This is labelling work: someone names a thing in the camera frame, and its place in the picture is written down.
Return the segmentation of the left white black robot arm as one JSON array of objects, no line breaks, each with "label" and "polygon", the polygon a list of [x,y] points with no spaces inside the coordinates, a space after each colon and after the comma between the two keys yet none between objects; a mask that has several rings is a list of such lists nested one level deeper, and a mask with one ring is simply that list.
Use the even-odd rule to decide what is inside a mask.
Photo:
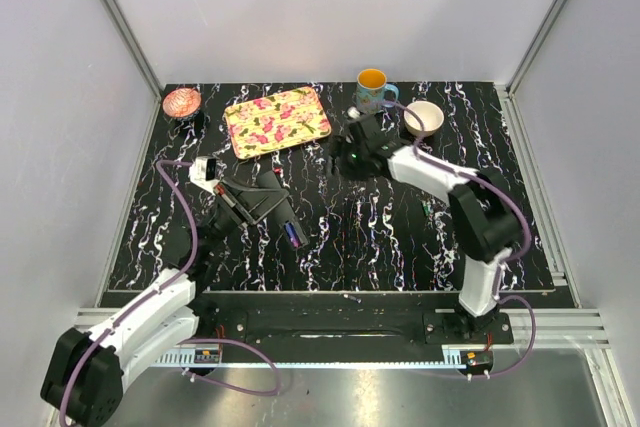
[{"label": "left white black robot arm", "polygon": [[86,331],[71,327],[57,339],[40,389],[41,399],[58,411],[62,426],[102,426],[115,413],[135,380],[163,354],[184,342],[205,342],[217,327],[199,296],[212,272],[204,258],[235,230],[272,217],[292,233],[293,247],[304,245],[278,176],[267,171],[256,184],[218,179],[208,167],[187,163],[189,180],[214,197],[207,221],[186,215],[187,254],[181,267],[161,271],[124,307]]}]

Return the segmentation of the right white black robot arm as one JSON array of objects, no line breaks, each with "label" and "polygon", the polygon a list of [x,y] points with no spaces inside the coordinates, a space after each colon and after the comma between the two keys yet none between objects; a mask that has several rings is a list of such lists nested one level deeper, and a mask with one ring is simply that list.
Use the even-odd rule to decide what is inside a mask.
[{"label": "right white black robot arm", "polygon": [[464,278],[449,329],[468,343],[486,336],[499,313],[506,264],[530,249],[529,224],[495,169],[451,164],[382,130],[373,115],[347,124],[330,142],[330,169],[353,180],[385,177],[415,187],[449,207],[464,255]]}]

